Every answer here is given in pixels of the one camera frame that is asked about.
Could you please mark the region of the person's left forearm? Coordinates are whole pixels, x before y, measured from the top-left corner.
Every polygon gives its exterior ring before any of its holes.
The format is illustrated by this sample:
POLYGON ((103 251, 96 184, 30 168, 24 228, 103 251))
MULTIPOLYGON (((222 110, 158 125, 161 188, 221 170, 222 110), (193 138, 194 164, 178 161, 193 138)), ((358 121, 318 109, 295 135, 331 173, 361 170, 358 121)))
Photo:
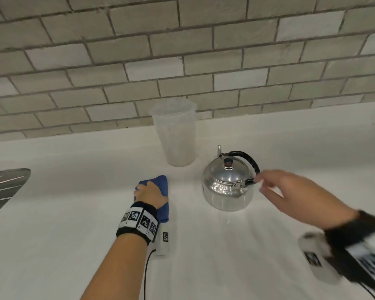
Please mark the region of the person's left forearm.
POLYGON ((80 300, 139 300, 147 249, 136 234, 117 237, 80 300))

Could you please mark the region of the blue cloth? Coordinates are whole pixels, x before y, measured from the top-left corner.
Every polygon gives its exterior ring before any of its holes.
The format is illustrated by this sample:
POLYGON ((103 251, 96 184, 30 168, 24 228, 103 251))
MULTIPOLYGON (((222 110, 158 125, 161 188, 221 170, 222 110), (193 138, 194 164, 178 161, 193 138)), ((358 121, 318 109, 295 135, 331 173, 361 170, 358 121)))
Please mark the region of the blue cloth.
MULTIPOLYGON (((149 180, 143 180, 143 181, 140 181, 139 184, 141 183, 141 184, 145 185, 146 182, 148 182, 148 181, 152 181, 153 183, 155 183, 155 185, 157 185, 159 187, 162 195, 168 197, 168 180, 167 180, 166 176, 160 175, 160 176, 157 176, 157 177, 149 179, 149 180)), ((157 219, 159 220, 160 223, 168 221, 168 203, 157 210, 157 219)))

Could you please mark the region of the person's right hand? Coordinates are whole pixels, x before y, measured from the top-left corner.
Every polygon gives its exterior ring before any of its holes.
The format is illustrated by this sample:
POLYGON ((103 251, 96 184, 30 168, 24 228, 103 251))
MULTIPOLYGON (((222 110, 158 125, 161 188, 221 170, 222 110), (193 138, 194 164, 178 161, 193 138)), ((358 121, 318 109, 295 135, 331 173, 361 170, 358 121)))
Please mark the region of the person's right hand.
POLYGON ((359 211, 351 208, 314 181, 285 171, 281 190, 274 191, 285 200, 284 214, 321 230, 339 227, 356 219, 359 211))

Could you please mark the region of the person's left hand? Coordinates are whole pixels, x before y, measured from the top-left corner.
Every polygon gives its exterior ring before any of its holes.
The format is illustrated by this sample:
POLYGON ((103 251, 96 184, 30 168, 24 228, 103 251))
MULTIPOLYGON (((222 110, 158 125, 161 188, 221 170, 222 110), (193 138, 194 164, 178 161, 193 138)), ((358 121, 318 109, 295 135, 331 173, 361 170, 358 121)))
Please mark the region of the person's left hand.
POLYGON ((148 181, 146 185, 138 184, 134 191, 135 201, 140 201, 155 207, 157 210, 168 203, 167 196, 163 196, 159 187, 152 181, 148 181))

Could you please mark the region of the translucent plastic cup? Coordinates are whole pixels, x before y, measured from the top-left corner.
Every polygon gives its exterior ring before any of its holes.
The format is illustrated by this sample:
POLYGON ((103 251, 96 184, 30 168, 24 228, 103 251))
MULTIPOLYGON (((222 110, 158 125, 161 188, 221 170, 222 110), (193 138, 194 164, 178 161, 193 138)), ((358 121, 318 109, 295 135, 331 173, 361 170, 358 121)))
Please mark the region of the translucent plastic cup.
POLYGON ((197 104, 186 97, 170 97, 156 102, 149 112, 171 166, 188 166, 196 159, 196 110, 197 104))

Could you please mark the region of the silver metal kettle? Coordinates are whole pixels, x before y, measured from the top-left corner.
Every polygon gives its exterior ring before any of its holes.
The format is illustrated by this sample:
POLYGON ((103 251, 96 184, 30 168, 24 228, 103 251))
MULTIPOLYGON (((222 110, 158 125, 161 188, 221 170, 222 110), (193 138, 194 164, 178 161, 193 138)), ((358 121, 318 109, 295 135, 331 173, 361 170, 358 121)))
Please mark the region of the silver metal kettle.
POLYGON ((206 201, 215 209, 237 212, 253 199, 255 176, 260 173, 257 162, 243 151, 223 152, 202 173, 202 191, 206 201))

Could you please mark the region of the black marker wristband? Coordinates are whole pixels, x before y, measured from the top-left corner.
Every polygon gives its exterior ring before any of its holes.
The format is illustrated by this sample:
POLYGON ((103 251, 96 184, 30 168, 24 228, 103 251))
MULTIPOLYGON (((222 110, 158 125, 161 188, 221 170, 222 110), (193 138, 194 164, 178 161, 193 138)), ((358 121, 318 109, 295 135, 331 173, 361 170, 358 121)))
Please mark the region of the black marker wristband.
POLYGON ((135 234, 142 237, 147 245, 154 243, 160 226, 157 216, 154 206, 141 201, 134 202, 122 217, 116 237, 135 234))
POLYGON ((375 290, 375 216, 362 210, 353 220, 324 231, 326 261, 350 282, 375 290))

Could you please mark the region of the steel sink drainboard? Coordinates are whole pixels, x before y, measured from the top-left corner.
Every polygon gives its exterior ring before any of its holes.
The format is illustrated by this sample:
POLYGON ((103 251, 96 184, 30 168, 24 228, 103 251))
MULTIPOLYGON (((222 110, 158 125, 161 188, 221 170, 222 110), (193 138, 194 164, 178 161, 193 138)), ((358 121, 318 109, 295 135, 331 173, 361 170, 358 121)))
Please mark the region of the steel sink drainboard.
POLYGON ((28 168, 0 170, 0 209, 26 184, 30 175, 28 168))

